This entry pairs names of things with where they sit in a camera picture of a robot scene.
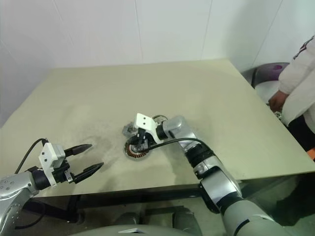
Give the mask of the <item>person's bare hand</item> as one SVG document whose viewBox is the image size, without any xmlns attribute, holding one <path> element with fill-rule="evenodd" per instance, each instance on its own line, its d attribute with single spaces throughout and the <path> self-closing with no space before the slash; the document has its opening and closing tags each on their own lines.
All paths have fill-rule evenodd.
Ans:
<svg viewBox="0 0 315 236">
<path fill-rule="evenodd" d="M 283 107 L 287 97 L 288 94 L 277 91 L 268 101 L 270 109 L 273 112 L 279 111 Z"/>
</svg>

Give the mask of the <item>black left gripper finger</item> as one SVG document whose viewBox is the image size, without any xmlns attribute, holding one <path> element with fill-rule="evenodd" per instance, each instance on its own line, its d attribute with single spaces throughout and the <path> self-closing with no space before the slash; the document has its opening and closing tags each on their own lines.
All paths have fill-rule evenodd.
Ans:
<svg viewBox="0 0 315 236">
<path fill-rule="evenodd" d="M 104 163 L 101 162 L 85 168 L 81 173 L 73 176 L 73 182 L 75 184 L 78 184 L 84 181 L 85 179 L 91 177 L 96 171 L 98 171 L 103 166 L 103 164 Z"/>
<path fill-rule="evenodd" d="M 85 152 L 89 148 L 91 148 L 92 144 L 81 144 L 78 146 L 70 147 L 68 149 L 64 150 L 65 156 L 72 156 L 72 155 L 78 155 L 82 152 Z"/>
</svg>

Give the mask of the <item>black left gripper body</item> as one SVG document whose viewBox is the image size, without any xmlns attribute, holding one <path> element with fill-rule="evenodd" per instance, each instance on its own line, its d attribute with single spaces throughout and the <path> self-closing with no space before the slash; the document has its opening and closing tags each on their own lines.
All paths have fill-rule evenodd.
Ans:
<svg viewBox="0 0 315 236">
<path fill-rule="evenodd" d="M 59 167 L 54 167 L 53 170 L 52 175 L 56 183 L 74 182 L 74 174 L 71 172 L 70 165 L 66 159 L 62 161 Z"/>
</svg>

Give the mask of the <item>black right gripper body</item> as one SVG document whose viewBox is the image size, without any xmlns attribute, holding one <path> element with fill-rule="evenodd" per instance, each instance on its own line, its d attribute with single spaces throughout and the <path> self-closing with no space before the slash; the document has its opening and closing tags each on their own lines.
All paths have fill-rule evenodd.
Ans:
<svg viewBox="0 0 315 236">
<path fill-rule="evenodd" d="M 149 132 L 147 132 L 145 129 L 138 128 L 138 142 L 145 143 L 146 141 L 148 143 L 153 143 L 154 139 L 152 135 Z"/>
</svg>

